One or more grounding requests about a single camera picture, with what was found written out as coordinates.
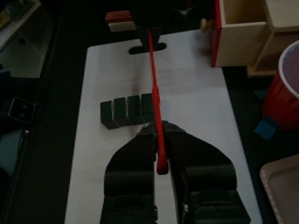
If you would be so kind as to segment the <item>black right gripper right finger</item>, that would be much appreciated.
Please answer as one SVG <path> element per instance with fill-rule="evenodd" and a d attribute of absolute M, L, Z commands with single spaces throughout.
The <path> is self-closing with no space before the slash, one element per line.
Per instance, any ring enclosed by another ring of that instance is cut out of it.
<path fill-rule="evenodd" d="M 235 166 L 224 153 L 163 123 L 179 224 L 250 224 Z"/>

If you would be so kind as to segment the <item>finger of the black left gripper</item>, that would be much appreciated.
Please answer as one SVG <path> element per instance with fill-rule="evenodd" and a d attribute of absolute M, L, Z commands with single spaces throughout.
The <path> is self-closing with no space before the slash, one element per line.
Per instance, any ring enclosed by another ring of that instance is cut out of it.
<path fill-rule="evenodd" d="M 147 32 L 147 28 L 146 27 L 138 27 L 136 28 L 138 31 L 138 37 L 140 39 L 142 45 L 144 48 L 148 47 L 148 32 Z"/>
<path fill-rule="evenodd" d="M 151 29 L 151 33 L 152 33 L 152 43 L 154 43 L 154 46 L 158 46 L 160 35 L 162 35 L 162 27 L 154 27 Z"/>

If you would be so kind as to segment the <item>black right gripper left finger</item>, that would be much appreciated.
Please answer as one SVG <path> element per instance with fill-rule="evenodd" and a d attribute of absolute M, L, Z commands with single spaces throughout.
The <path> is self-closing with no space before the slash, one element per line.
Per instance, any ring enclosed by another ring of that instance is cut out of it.
<path fill-rule="evenodd" d="M 155 142 L 150 123 L 110 159 L 99 224 L 155 224 Z"/>

